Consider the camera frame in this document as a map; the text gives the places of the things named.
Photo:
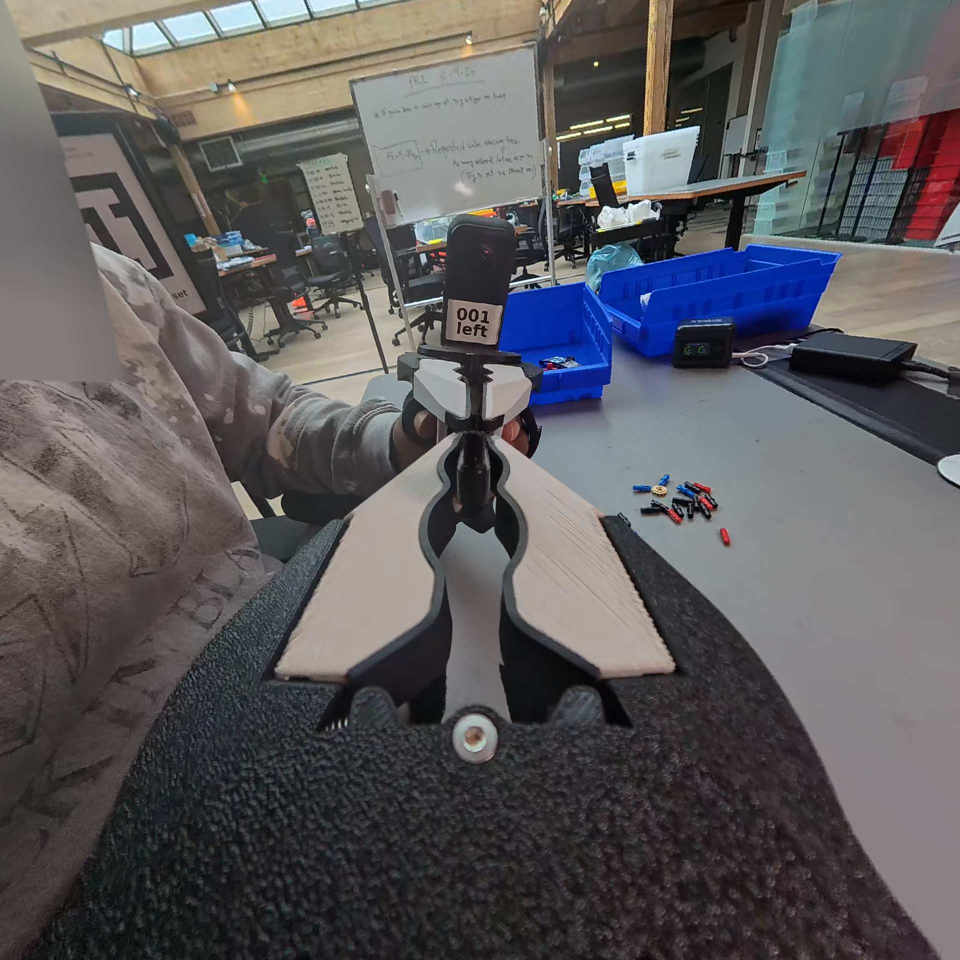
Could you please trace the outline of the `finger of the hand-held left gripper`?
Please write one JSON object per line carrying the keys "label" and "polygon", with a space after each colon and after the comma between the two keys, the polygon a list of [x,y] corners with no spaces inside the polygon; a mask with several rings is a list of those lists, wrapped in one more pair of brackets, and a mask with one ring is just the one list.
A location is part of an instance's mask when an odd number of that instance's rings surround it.
{"label": "finger of the hand-held left gripper", "polygon": [[420,358],[413,374],[413,398],[435,418],[468,418],[470,388],[460,372],[460,363]]}
{"label": "finger of the hand-held left gripper", "polygon": [[517,418],[530,405],[533,384],[523,366],[485,366],[482,417],[487,422]]}

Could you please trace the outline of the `long blue plastic bin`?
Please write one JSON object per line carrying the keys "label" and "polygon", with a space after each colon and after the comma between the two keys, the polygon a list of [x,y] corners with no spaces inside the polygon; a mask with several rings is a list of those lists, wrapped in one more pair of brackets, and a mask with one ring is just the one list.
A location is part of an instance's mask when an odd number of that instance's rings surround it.
{"label": "long blue plastic bin", "polygon": [[725,247],[608,271],[597,296],[627,345],[666,356],[678,326],[692,321],[731,321],[739,339],[809,327],[841,258],[805,247]]}

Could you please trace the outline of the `short blue plastic bin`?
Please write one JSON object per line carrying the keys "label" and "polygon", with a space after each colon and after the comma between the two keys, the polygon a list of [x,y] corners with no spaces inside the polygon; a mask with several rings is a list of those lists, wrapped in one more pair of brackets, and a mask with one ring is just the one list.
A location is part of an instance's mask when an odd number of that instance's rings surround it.
{"label": "short blue plastic bin", "polygon": [[532,406],[599,401],[610,384],[613,326],[585,283],[508,296],[499,347],[542,371]]}

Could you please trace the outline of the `person's left forearm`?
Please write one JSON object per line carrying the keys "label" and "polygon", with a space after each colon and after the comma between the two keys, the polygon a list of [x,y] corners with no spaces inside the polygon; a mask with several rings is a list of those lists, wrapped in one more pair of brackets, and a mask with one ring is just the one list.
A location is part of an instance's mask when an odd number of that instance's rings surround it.
{"label": "person's left forearm", "polygon": [[402,471],[400,411],[384,400],[351,405],[292,384],[230,351],[194,320],[197,371],[189,386],[227,477],[255,496],[295,492],[368,497]]}

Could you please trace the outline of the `cluttered wooden table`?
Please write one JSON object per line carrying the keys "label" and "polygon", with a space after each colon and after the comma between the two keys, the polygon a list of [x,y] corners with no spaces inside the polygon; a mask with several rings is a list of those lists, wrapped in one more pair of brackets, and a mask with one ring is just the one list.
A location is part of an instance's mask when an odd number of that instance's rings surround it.
{"label": "cluttered wooden table", "polygon": [[195,282],[204,309],[212,310],[220,300],[234,306],[261,306],[267,304],[267,284],[262,270],[273,261],[270,249],[254,246],[228,246],[226,253],[210,238],[198,239],[188,245],[188,271]]}

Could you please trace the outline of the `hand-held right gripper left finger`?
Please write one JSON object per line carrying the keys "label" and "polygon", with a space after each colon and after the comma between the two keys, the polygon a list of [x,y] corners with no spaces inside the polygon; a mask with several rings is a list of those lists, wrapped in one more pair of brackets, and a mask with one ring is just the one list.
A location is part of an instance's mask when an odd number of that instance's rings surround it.
{"label": "hand-held right gripper left finger", "polygon": [[428,615],[436,575],[422,518],[446,488],[449,436],[349,516],[275,667],[284,680],[343,683]]}

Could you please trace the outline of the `grey desk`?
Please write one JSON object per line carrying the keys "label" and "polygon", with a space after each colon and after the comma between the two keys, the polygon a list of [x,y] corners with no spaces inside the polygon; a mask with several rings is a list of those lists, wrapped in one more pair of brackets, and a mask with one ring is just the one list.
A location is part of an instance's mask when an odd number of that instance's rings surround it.
{"label": "grey desk", "polygon": [[[536,413],[535,461],[637,533],[781,685],[894,895],[959,943],[959,500],[935,466],[741,367],[621,342],[599,401]],[[710,486],[712,522],[640,514],[631,485]]]}

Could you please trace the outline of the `person's grey printed sweatshirt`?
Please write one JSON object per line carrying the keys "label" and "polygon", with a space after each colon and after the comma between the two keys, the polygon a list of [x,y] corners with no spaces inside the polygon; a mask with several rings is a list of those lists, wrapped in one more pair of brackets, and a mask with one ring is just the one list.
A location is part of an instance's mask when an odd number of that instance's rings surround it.
{"label": "person's grey printed sweatshirt", "polygon": [[273,572],[180,377],[192,323],[213,331],[91,252],[119,377],[2,383],[2,958],[62,908],[164,702]]}

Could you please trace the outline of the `black desk mat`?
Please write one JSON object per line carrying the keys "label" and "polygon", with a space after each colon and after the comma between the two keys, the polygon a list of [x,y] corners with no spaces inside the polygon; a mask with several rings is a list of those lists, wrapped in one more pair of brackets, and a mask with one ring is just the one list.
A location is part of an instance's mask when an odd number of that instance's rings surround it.
{"label": "black desk mat", "polygon": [[924,462],[959,453],[956,367],[914,356],[896,378],[875,383],[794,371],[789,357],[770,359],[758,375]]}

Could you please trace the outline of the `black battery charger box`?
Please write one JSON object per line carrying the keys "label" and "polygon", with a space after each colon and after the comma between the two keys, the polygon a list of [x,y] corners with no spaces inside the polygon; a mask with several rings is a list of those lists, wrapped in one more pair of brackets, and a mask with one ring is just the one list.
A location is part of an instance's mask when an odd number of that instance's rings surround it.
{"label": "black battery charger box", "polygon": [[734,361],[736,333],[732,317],[682,322],[674,334],[671,364],[677,369],[726,369]]}

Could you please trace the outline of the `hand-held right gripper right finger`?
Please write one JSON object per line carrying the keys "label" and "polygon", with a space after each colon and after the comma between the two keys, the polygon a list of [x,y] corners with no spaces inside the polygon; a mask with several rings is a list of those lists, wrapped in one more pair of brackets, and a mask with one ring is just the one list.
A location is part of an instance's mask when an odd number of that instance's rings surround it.
{"label": "hand-held right gripper right finger", "polygon": [[602,514],[504,441],[489,446],[500,464],[494,531],[509,557],[510,623],[593,679],[675,672]]}

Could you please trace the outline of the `teal plastic bag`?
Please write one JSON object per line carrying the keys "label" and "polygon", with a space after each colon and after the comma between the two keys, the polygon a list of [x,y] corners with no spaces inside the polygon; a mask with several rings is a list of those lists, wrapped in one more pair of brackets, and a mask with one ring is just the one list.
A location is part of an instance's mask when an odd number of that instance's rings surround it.
{"label": "teal plastic bag", "polygon": [[607,273],[642,265],[644,260],[630,242],[606,244],[591,253],[585,267],[584,283],[598,295],[602,279]]}

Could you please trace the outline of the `whiteboard on stand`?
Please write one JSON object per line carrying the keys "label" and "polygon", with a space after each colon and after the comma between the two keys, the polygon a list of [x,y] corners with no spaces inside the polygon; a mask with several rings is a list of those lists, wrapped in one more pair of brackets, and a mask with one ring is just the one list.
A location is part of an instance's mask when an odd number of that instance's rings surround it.
{"label": "whiteboard on stand", "polygon": [[542,137],[537,46],[468,55],[352,80],[371,160],[366,179],[398,313],[416,348],[388,230],[474,210],[553,199]]}

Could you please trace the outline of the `white storage box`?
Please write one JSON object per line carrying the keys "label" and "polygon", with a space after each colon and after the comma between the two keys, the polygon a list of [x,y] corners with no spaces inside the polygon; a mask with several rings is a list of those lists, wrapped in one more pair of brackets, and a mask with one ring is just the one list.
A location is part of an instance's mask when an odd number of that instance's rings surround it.
{"label": "white storage box", "polygon": [[646,197],[689,182],[699,126],[681,126],[622,144],[627,193]]}

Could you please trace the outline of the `person's left hand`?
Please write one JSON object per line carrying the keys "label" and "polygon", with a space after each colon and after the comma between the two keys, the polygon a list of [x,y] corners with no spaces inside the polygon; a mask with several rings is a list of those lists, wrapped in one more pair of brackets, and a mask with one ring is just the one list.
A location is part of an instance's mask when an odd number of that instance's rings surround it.
{"label": "person's left hand", "polygon": [[391,426],[390,463],[399,474],[425,456],[437,444],[441,424],[426,409],[414,406],[413,413],[405,411]]}

